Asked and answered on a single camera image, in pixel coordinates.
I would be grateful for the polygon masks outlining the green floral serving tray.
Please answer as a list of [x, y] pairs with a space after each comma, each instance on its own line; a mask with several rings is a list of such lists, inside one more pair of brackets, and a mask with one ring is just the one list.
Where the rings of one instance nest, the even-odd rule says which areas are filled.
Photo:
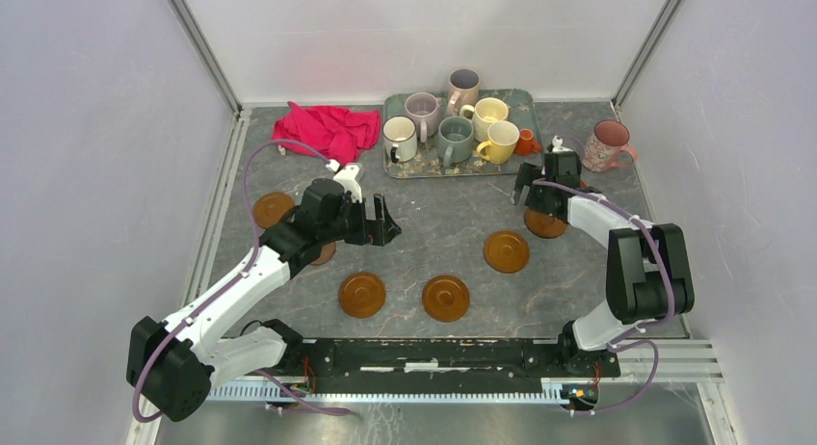
[[[498, 98], [509, 106], [509, 121], [520, 130], [528, 129], [533, 132], [534, 140], [541, 144], [540, 123], [535, 107], [533, 96], [523, 89], [487, 89], [481, 90], [479, 98]], [[482, 176], [482, 175], [516, 175], [523, 163], [530, 163], [535, 166], [542, 165], [542, 151], [530, 155], [514, 154], [502, 165], [494, 165], [480, 158], [475, 152], [472, 156], [461, 163], [453, 164], [450, 168], [442, 167], [442, 160], [437, 156], [434, 137], [430, 137], [426, 143], [417, 144], [417, 153], [405, 163], [395, 163], [389, 159], [386, 153], [383, 157], [383, 168], [385, 172], [399, 179], [407, 178], [435, 178], [449, 176]]]

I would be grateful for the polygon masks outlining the glossy wooden ridged coaster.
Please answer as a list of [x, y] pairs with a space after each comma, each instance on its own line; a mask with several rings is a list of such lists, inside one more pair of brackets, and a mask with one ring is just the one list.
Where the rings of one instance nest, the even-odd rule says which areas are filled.
[[381, 279], [369, 272], [347, 276], [338, 291], [341, 309], [349, 316], [367, 319], [378, 313], [385, 302], [385, 286]]

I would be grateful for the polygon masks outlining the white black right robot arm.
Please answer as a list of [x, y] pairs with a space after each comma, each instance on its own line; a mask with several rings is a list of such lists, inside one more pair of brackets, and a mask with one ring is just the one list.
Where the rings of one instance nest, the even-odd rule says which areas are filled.
[[682, 229], [643, 220], [597, 189], [582, 186], [575, 152], [550, 151], [539, 166], [522, 164], [512, 202], [585, 232], [607, 251], [603, 302], [567, 324], [569, 341], [556, 351], [564, 373], [580, 376], [594, 365], [594, 351], [612, 349], [693, 309], [694, 284]]

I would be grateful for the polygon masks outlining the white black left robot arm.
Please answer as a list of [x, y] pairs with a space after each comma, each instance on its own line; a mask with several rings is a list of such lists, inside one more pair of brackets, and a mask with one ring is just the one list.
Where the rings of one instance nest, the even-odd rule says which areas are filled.
[[383, 247], [402, 231], [384, 195], [374, 196], [372, 219], [353, 180], [318, 178], [300, 203], [261, 233], [235, 268], [193, 302], [162, 320], [149, 316], [130, 333], [126, 380], [134, 388], [132, 412], [147, 423], [162, 416], [191, 416], [210, 391], [258, 369], [291, 375], [302, 348], [271, 327], [226, 339], [237, 320], [272, 291], [317, 260], [322, 248], [345, 242]]

